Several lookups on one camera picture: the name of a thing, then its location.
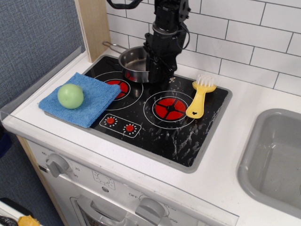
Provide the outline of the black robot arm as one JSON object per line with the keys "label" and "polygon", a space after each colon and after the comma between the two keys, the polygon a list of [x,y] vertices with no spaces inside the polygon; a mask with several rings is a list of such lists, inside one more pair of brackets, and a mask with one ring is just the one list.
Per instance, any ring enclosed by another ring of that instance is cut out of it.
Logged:
{"label": "black robot arm", "polygon": [[176,57],[187,48],[190,37],[185,25],[191,11],[187,0],[156,0],[153,34],[145,34],[146,70],[149,83],[168,80],[177,70]]}

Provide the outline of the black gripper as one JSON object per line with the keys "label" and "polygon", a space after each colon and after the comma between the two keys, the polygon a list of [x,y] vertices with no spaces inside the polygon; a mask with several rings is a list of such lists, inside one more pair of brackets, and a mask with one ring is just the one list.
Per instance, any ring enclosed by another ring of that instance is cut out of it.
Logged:
{"label": "black gripper", "polygon": [[144,49],[147,53],[146,70],[148,82],[168,81],[177,70],[176,57],[186,48],[184,44],[187,30],[180,27],[175,33],[145,34]]}

